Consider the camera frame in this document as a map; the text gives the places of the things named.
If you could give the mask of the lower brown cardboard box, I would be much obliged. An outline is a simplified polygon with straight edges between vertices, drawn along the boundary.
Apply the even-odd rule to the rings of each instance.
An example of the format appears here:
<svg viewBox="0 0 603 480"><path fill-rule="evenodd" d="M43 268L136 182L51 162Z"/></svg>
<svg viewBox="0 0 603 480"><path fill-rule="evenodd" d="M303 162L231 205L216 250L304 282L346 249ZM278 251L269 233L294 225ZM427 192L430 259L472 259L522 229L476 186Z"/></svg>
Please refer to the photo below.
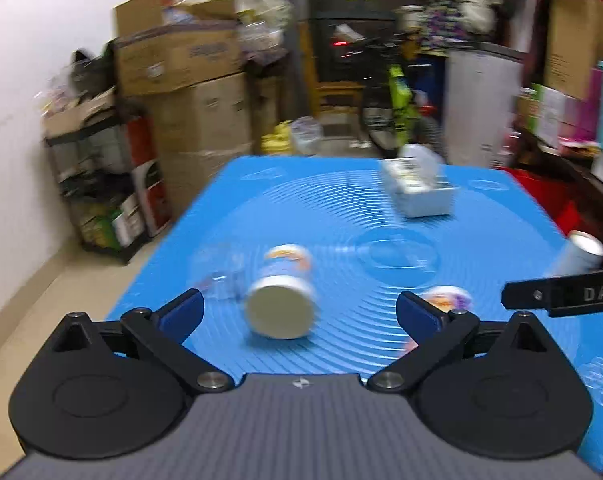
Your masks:
<svg viewBox="0 0 603 480"><path fill-rule="evenodd" d="M246 78L213 79L144 104L170 207L180 217L228 162L252 152Z"/></svg>

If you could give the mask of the dark wooden side table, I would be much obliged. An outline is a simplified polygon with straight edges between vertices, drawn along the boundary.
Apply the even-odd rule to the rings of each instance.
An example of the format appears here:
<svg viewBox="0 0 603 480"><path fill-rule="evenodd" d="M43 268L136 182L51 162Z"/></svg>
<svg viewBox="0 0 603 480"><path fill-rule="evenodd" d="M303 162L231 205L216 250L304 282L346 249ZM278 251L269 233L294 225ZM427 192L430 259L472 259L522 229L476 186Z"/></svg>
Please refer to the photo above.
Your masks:
<svg viewBox="0 0 603 480"><path fill-rule="evenodd" d="M583 232L603 243L603 182L589 169L553 154L526 130L519 131L507 168L524 169L537 176L571 184L578 210L587 222L588 229Z"/></svg>

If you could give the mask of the blue silicone baking mat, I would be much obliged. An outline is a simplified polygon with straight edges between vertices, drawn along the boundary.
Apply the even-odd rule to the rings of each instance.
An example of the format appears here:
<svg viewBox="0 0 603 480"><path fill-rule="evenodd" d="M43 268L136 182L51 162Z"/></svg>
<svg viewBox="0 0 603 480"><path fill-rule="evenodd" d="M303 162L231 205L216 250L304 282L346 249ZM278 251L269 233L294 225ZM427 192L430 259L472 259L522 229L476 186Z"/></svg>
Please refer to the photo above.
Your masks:
<svg viewBox="0 0 603 480"><path fill-rule="evenodd" d="M190 260L231 240L245 286L272 247L312 259L318 314L309 335L273 341L248 327L243 306L206 304L187 347L239 381L206 396L173 437L124 461L126 479L593 479L603 471L603 314L545 327L586 379L594 420L577 455L539 465L477 460L428 434L405 401L364 382L400 356L404 290L455 285L484 320L504 320L507 281L537 278L563 235L499 170L449 168L450 217L402 219L373 159L243 157L196 200L116 306L157 308L193 287Z"/></svg>

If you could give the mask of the white blue painted paper cup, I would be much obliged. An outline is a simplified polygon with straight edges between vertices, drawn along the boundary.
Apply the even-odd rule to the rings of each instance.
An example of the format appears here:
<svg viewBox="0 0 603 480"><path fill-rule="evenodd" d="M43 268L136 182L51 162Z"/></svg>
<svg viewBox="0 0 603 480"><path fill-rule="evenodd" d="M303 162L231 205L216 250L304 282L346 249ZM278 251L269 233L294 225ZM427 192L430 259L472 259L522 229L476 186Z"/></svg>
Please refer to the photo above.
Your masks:
<svg viewBox="0 0 603 480"><path fill-rule="evenodd" d="M597 270L603 260L603 244L593 235L571 231L551 265L550 276L586 274Z"/></svg>

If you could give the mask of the purple milk tea cup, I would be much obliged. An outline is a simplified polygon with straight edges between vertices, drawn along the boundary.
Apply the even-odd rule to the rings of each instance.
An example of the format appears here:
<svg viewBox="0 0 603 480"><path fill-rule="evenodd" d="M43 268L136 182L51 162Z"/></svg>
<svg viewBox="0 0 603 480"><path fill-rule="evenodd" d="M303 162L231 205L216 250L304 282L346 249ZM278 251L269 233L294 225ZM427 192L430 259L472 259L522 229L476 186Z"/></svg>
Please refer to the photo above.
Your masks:
<svg viewBox="0 0 603 480"><path fill-rule="evenodd" d="M457 286L436 286L421 293L421 298L441 312L455 309L471 310L473 298L469 292ZM405 352L410 353L425 339L434 335L440 328L440 323L424 309L414 304L408 304L408 341Z"/></svg>

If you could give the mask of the black green bicycle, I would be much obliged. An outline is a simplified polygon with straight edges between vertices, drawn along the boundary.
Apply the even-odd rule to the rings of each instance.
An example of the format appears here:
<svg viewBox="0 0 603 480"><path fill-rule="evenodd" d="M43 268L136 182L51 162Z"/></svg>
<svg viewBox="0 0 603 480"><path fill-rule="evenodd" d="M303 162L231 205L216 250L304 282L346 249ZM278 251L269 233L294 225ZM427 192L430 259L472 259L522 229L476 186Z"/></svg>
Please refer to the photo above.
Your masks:
<svg viewBox="0 0 603 480"><path fill-rule="evenodd" d="M395 158L403 145L413 142L422 118L411 80L426 65L405 56L409 39L407 32L367 37L345 24L335 27L331 39L338 63L350 68L361 84L360 129L382 158Z"/></svg>

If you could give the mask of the red gift bag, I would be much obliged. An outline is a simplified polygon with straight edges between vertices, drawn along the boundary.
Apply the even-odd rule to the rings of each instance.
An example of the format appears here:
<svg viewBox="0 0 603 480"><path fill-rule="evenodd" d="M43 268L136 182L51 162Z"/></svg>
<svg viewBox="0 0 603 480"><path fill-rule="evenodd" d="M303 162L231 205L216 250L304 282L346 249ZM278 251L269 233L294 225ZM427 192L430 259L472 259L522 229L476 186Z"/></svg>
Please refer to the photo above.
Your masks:
<svg viewBox="0 0 603 480"><path fill-rule="evenodd" d="M571 184L524 169L504 168L504 171L525 188L565 235L588 229L574 200Z"/></svg>

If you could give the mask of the white chest freezer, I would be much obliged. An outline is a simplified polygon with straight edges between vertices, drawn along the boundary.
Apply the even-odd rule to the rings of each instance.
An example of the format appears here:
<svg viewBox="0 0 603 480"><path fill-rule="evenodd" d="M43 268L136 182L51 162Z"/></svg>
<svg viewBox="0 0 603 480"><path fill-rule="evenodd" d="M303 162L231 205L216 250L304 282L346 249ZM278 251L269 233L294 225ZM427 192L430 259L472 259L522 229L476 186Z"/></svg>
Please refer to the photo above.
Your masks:
<svg viewBox="0 0 603 480"><path fill-rule="evenodd" d="M522 52L487 42L462 42L448 50L443 137L450 164L495 163L510 129L523 59Z"/></svg>

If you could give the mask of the tall brown cardboard box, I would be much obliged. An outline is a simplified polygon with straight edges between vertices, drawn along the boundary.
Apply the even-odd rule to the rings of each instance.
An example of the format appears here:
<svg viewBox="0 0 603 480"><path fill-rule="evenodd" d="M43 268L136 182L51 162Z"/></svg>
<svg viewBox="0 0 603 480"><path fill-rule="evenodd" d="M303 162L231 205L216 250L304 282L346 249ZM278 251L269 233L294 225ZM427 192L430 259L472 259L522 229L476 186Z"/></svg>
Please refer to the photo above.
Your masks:
<svg viewBox="0 0 603 480"><path fill-rule="evenodd" d="M552 0L544 84L579 101L603 61L603 1Z"/></svg>

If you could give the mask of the green white product box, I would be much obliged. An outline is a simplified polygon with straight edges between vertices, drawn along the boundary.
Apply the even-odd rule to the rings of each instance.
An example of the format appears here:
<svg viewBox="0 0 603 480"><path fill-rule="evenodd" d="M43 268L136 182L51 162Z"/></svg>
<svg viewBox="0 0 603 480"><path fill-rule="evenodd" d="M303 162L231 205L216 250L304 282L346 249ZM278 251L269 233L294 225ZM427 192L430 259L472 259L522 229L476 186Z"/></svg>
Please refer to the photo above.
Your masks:
<svg viewBox="0 0 603 480"><path fill-rule="evenodd" d="M542 84L533 84L531 90L533 102L530 104L528 130L551 148L557 148L565 115L566 96Z"/></svg>

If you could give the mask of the white floral tissue box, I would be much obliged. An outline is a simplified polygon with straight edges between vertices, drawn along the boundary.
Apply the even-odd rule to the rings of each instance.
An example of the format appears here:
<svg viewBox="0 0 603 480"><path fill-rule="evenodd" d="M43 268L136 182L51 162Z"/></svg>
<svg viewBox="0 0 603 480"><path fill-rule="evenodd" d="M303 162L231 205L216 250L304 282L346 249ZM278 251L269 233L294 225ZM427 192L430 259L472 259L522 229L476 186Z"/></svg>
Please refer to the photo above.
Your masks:
<svg viewBox="0 0 603 480"><path fill-rule="evenodd" d="M458 189L443 174L443 159L422 144L405 144L397 158L379 162L382 185L408 219L446 217Z"/></svg>

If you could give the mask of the clear glass cup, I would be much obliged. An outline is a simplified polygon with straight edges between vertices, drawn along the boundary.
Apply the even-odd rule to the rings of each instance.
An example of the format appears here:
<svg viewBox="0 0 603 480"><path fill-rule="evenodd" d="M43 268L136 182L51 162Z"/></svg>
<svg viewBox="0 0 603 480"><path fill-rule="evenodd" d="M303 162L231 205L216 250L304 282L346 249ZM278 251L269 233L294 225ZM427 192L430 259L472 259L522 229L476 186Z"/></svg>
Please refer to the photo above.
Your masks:
<svg viewBox="0 0 603 480"><path fill-rule="evenodd" d="M190 260L190 284L206 304L239 304L245 281L244 252L231 240L202 245Z"/></svg>

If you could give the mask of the orange blue paper cup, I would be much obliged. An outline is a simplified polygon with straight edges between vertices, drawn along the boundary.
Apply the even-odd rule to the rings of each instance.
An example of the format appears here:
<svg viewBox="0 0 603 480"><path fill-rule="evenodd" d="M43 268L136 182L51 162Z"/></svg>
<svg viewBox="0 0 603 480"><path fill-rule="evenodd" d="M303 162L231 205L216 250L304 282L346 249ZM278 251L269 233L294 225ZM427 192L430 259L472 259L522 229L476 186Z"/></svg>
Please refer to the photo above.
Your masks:
<svg viewBox="0 0 603 480"><path fill-rule="evenodd" d="M245 304L247 321L255 333L277 340L310 333L318 310L311 270L311 255L303 246L278 245L264 254Z"/></svg>

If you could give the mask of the black metal shelf rack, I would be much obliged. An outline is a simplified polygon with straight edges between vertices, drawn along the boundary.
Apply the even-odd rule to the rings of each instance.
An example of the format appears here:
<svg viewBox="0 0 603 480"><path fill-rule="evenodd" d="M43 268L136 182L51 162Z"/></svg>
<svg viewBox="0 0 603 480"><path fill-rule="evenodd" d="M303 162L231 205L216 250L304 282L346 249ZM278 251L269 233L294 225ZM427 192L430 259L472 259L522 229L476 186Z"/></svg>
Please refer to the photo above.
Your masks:
<svg viewBox="0 0 603 480"><path fill-rule="evenodd" d="M43 144L83 249L127 264L171 221L145 113L100 110Z"/></svg>

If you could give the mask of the large printed cardboard box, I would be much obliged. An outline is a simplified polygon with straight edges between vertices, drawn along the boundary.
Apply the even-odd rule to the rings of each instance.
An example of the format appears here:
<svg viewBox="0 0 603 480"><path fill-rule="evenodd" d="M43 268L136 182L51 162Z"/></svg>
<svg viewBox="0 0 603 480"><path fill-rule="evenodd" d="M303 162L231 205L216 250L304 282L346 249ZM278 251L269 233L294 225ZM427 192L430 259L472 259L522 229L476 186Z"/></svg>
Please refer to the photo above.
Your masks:
<svg viewBox="0 0 603 480"><path fill-rule="evenodd" d="M150 96L239 72L236 0L129 0L114 9L125 96Z"/></svg>

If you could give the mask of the red plastic bucket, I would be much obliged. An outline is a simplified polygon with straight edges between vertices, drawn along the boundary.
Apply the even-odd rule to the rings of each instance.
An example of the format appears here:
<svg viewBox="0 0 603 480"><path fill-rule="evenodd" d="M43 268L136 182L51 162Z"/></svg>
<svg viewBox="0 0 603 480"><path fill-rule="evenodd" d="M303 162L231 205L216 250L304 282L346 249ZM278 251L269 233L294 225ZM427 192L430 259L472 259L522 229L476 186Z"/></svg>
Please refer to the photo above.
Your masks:
<svg viewBox="0 0 603 480"><path fill-rule="evenodd" d="M435 148L440 140L440 130L435 119L417 113L413 128L413 138L416 143Z"/></svg>

